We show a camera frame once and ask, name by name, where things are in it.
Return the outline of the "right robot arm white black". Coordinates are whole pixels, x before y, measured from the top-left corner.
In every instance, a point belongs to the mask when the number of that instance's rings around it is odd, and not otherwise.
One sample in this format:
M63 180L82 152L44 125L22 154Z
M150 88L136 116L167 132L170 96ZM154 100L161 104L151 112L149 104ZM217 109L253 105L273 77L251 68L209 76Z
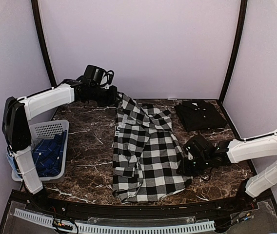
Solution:
M221 141L216 146L202 135L195 135L184 145L184 149L188 156L181 161L178 173L184 176L198 176L208 168L277 156L277 129L251 138ZM256 176L241 183L236 197L231 201L231 207L241 212L250 204L250 200L275 185L277 160Z

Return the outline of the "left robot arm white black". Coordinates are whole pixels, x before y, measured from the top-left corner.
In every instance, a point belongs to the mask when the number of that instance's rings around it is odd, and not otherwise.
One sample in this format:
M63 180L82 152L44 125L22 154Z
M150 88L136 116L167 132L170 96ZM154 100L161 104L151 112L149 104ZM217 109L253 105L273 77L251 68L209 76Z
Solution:
M8 149L13 152L26 189L33 195L44 191L31 156L32 137L28 122L36 116L73 102L95 101L106 107L117 103L114 71L88 65L77 79L64 79L59 85L25 97L6 100L2 132Z

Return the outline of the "black white plaid shirt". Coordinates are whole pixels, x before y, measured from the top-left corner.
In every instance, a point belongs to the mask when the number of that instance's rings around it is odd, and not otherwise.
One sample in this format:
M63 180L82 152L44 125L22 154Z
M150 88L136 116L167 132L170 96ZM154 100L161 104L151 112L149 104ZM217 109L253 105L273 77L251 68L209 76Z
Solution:
M178 171L183 151L168 109L119 93L113 148L113 196L121 203L157 202L192 182Z

